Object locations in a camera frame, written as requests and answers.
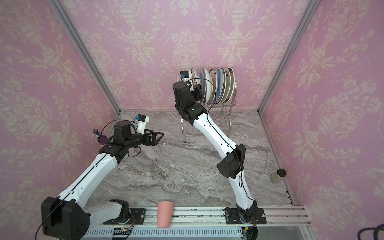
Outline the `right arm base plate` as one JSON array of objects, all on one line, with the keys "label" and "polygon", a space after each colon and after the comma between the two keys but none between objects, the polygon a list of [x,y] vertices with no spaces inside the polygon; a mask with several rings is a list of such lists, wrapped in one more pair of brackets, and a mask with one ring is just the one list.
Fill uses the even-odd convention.
[{"label": "right arm base plate", "polygon": [[226,207],[223,209],[223,215],[228,225],[265,225],[267,223],[265,212],[261,208],[242,211],[238,208]]}]

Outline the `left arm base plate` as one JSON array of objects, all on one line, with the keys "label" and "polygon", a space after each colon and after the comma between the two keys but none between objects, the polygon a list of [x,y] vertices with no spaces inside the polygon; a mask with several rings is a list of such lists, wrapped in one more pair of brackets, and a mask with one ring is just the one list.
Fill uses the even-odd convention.
[{"label": "left arm base plate", "polygon": [[103,225],[143,225],[145,220],[146,209],[133,208],[126,220],[112,219],[103,223]]}]

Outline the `cream floral painted plate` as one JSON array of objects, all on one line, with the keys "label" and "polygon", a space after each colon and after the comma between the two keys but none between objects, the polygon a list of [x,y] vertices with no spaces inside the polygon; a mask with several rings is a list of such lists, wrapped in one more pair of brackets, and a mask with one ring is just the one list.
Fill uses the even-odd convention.
[{"label": "cream floral painted plate", "polygon": [[228,96],[227,96],[227,103],[230,101],[230,94],[231,94],[231,87],[232,87],[232,84],[231,84],[231,76],[230,76],[229,69],[228,69],[228,73],[229,73],[230,83],[229,83],[229,93],[228,93]]}]

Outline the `orange sunburst plate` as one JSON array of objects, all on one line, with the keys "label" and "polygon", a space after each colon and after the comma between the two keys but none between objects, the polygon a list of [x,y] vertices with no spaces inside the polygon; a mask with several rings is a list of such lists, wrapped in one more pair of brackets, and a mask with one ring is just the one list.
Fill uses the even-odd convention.
[{"label": "orange sunburst plate", "polygon": [[199,79],[199,76],[194,68],[191,68],[191,73],[193,86],[201,85],[201,80]]},{"label": "orange sunburst plate", "polygon": [[213,70],[214,72],[214,76],[216,78],[216,98],[215,98],[215,104],[218,104],[219,103],[219,97],[220,97],[220,94],[221,94],[221,77],[220,77],[220,73],[217,71],[217,70]]}]

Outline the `blue cream striped plate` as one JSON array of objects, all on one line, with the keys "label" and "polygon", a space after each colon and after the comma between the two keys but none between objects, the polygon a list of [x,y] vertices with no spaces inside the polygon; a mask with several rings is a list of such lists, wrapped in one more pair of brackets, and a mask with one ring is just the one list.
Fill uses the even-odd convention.
[{"label": "blue cream striped plate", "polygon": [[226,84],[226,76],[223,68],[217,69],[218,73],[218,104],[222,101],[224,92],[225,92],[225,84]]},{"label": "blue cream striped plate", "polygon": [[209,105],[209,101],[211,99],[211,93],[212,93],[212,89],[211,89],[212,79],[209,71],[203,68],[200,73],[200,78],[202,83],[202,91],[204,92],[203,104]]}]

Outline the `black white flower pattern plate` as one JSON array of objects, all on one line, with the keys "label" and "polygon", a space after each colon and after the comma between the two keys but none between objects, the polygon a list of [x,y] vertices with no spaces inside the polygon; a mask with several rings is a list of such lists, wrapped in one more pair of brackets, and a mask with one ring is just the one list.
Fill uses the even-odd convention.
[{"label": "black white flower pattern plate", "polygon": [[212,84],[211,84],[212,93],[211,93],[211,99],[209,101],[209,104],[212,104],[216,100],[217,72],[215,69],[210,69],[209,73],[210,73],[211,79],[212,79],[212,81],[211,81],[212,82]]}]

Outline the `green red rimmed white plate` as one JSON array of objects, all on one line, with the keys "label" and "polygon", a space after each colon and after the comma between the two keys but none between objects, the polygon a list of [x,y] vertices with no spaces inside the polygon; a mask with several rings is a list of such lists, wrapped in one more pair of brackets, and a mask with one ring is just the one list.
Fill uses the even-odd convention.
[{"label": "green red rimmed white plate", "polygon": [[228,68],[229,69],[229,72],[230,72],[230,76],[231,76],[231,84],[232,84],[232,87],[231,87],[231,94],[230,94],[230,101],[233,99],[233,95],[234,95],[234,92],[235,92],[235,82],[236,82],[236,79],[235,79],[235,74],[234,74],[234,71],[232,68]]}]

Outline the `blue cream striped plate front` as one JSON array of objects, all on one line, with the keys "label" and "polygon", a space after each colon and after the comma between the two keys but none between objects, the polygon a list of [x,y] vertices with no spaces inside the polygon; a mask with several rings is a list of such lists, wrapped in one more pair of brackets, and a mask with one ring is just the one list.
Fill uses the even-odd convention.
[{"label": "blue cream striped plate front", "polygon": [[212,89],[211,89],[212,79],[209,71],[203,68],[200,73],[200,78],[202,83],[202,91],[204,92],[203,104],[209,105],[209,101],[211,99],[211,93],[212,93]]}]

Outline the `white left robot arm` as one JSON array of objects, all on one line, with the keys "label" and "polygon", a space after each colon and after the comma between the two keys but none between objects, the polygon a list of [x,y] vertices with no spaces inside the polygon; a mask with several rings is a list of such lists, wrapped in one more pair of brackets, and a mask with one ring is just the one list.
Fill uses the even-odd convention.
[{"label": "white left robot arm", "polygon": [[156,146],[164,133],[146,129],[146,122],[115,121],[114,134],[106,138],[97,129],[94,134],[102,139],[102,147],[88,168],[56,197],[47,197],[41,204],[42,223],[39,230],[44,235],[59,240],[80,240],[88,229],[113,221],[115,224],[134,223],[129,203],[112,199],[106,204],[85,210],[85,206],[103,179],[126,156],[130,149]]}]

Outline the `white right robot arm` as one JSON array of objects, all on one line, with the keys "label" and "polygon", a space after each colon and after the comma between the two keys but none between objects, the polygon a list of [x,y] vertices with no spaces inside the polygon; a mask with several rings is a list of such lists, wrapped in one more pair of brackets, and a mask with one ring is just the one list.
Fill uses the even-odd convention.
[{"label": "white right robot arm", "polygon": [[183,120],[198,129],[216,148],[222,160],[217,164],[219,172],[230,181],[236,197],[240,219],[244,223],[256,221],[257,201],[252,197],[245,179],[244,162],[246,148],[232,141],[214,122],[209,111],[197,100],[202,97],[199,85],[191,90],[189,82],[173,84],[175,107]]}]

